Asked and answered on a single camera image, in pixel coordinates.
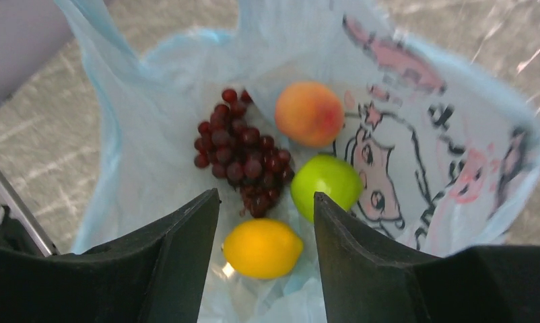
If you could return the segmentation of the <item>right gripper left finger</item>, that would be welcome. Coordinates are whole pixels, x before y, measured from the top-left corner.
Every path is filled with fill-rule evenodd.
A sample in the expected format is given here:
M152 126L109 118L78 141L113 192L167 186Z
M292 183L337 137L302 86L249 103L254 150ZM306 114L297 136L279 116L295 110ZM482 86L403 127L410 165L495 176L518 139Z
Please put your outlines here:
M0 247L0 322L196 322L219 209L210 189L83 254Z

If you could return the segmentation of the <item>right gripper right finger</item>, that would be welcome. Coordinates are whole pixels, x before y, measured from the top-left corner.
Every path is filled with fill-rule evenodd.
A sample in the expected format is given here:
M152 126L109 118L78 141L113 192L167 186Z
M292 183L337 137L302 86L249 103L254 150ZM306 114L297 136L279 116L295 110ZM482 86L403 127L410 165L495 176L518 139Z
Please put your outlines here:
M474 246L438 258L314 196L328 322L540 322L540 246Z

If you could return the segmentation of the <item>light blue cartoon plastic bag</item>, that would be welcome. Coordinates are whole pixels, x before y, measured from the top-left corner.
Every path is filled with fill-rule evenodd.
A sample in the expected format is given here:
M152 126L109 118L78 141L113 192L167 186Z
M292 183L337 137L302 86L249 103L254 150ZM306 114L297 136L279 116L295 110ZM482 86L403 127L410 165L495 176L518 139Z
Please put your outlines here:
M398 37L371 1L240 1L235 31L176 34L142 58L102 1L58 5L102 113L100 177L72 251L217 188L198 322L328 322L314 221L298 212L290 188L269 212L304 243L289 274L250 279L222 254L225 237L252 218L241 215L237 191L193 160L197 126L228 85L248 92L250 123L292 152L296 173L318 154L346 161L364 189L344 211L431 256L503 246L540 177L540 122L523 97L439 48ZM343 104L330 145L307 147L276 127L278 96L300 81L326 85Z

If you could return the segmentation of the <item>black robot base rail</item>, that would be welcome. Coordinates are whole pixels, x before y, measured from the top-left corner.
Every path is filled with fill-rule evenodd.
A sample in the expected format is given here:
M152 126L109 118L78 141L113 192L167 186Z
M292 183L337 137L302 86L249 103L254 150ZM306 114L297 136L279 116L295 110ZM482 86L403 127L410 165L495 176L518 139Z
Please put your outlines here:
M0 170L0 246L33 256L55 256L58 248Z

